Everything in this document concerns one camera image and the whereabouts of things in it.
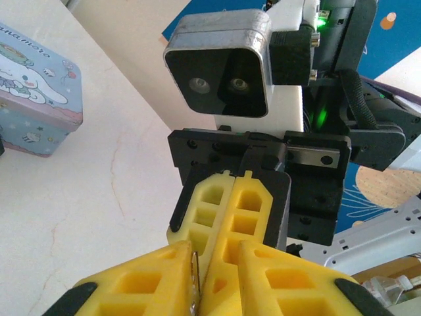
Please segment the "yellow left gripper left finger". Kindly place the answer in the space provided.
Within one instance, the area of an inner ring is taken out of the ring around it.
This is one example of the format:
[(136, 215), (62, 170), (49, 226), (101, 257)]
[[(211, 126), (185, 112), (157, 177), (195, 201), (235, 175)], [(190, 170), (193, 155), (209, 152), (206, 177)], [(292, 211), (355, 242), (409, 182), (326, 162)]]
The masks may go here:
[(91, 275), (42, 316), (193, 316), (192, 255), (181, 241)]

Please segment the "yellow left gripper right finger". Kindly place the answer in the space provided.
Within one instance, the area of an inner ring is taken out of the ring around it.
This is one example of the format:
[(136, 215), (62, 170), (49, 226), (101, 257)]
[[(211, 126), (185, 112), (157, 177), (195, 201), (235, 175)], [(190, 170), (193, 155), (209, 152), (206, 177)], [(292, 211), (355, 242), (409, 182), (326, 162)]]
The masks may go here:
[(243, 316), (394, 316), (355, 279), (253, 241), (239, 243)]

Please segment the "silver key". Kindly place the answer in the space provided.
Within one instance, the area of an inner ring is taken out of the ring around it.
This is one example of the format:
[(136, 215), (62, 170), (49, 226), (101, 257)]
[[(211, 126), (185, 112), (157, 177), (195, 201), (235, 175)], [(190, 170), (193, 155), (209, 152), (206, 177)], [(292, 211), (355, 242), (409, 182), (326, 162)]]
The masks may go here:
[(199, 277), (199, 259), (198, 254), (194, 251), (191, 254), (191, 303), (190, 303), (190, 315), (199, 315), (199, 304), (201, 301), (201, 287)]

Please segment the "clear plastic packaging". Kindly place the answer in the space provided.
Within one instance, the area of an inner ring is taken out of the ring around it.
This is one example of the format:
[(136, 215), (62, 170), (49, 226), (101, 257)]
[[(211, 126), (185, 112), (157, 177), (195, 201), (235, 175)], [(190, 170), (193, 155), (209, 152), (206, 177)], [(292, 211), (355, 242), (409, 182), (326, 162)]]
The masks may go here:
[(408, 278), (405, 275), (397, 278), (375, 276), (364, 281), (366, 288), (384, 307), (395, 305), (404, 292), (413, 290), (421, 285), (421, 276)]

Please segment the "blue patterned cloth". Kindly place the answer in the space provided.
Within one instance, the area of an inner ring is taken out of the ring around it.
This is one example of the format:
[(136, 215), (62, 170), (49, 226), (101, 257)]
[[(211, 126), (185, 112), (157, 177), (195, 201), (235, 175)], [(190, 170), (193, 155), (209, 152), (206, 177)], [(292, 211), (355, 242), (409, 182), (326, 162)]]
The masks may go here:
[[(266, 0), (189, 0), (187, 5), (162, 31), (169, 40), (177, 23), (186, 14), (262, 9)], [(421, 0), (380, 0), (378, 14), (366, 43), (358, 72), (375, 79), (421, 47)], [(345, 177), (345, 192), (341, 202), (336, 232), (351, 228), (354, 223), (368, 221), (392, 209), (368, 199), (357, 185), (356, 176), (361, 166), (351, 163)]]

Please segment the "blue cartoon tin box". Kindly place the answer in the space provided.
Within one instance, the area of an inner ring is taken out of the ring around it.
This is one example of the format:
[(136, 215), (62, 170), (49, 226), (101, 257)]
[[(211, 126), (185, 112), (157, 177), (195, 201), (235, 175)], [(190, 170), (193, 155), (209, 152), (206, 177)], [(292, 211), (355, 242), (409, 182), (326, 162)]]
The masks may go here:
[(83, 123), (78, 66), (0, 22), (0, 143), (50, 157)]

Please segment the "white metal frame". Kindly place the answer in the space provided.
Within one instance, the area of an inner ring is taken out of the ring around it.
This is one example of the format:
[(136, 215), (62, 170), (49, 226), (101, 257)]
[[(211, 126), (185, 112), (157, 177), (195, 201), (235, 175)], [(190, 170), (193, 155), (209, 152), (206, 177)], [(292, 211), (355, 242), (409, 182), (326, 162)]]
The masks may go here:
[(375, 219), (343, 232), (322, 265), (354, 275), (421, 253), (421, 192)]

